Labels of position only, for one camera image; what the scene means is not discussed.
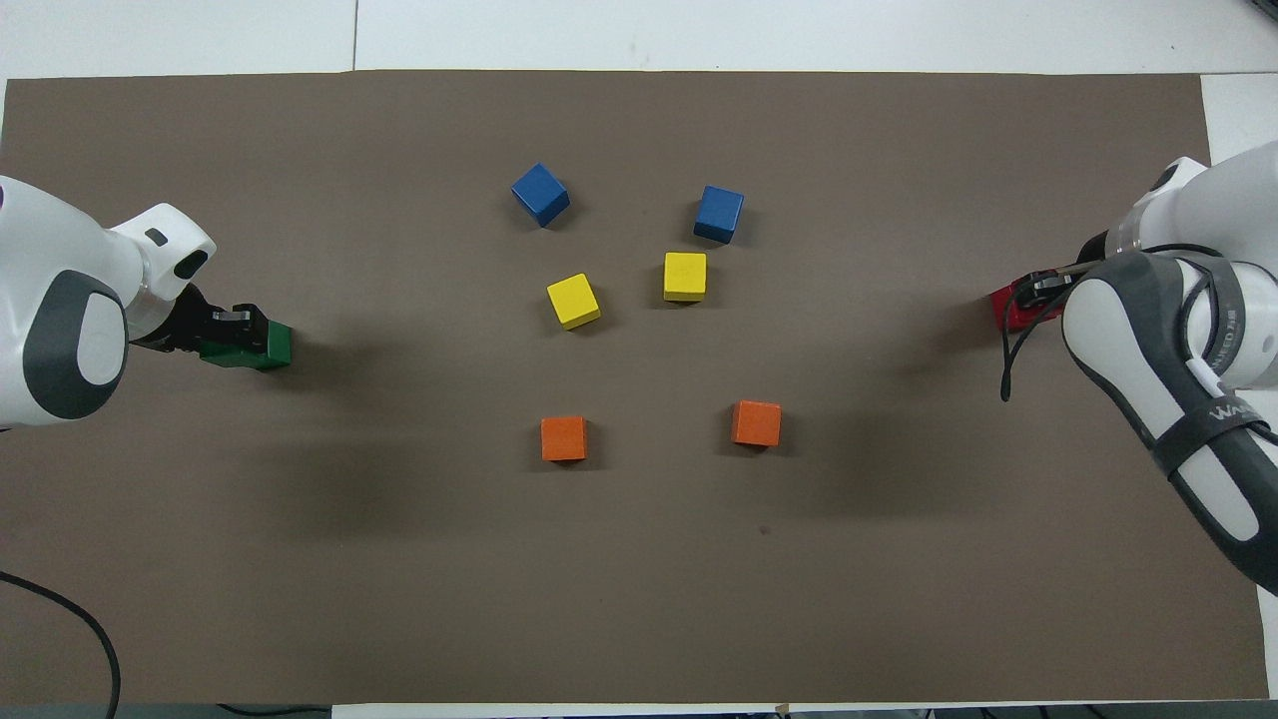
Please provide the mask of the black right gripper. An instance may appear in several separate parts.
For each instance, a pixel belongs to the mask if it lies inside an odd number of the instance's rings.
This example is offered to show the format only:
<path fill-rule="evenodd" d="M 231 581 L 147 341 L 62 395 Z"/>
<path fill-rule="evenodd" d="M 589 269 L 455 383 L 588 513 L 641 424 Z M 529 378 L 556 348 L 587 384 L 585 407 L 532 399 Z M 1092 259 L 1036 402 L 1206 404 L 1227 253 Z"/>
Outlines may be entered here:
<path fill-rule="evenodd" d="M 1094 269 L 1112 255 L 1108 232 L 1095 234 L 1089 241 L 1082 243 L 1076 258 L 1076 271 L 1079 275 Z M 1045 307 L 1063 295 L 1074 284 L 1072 273 L 1061 273 L 1058 269 L 1040 269 L 1022 275 L 1019 278 L 1019 307 Z"/>

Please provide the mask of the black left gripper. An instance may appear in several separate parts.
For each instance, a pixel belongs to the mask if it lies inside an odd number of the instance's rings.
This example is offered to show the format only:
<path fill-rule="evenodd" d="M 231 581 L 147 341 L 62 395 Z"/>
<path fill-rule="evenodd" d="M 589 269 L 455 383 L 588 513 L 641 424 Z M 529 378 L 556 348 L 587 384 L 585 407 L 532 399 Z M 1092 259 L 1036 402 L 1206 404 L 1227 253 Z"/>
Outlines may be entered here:
<path fill-rule="evenodd" d="M 134 341 L 160 354 L 197 352 L 211 323 L 211 337 L 268 337 L 268 315 L 252 304 L 229 310 L 211 305 L 196 284 L 188 284 L 176 296 L 173 310 L 158 327 Z"/>

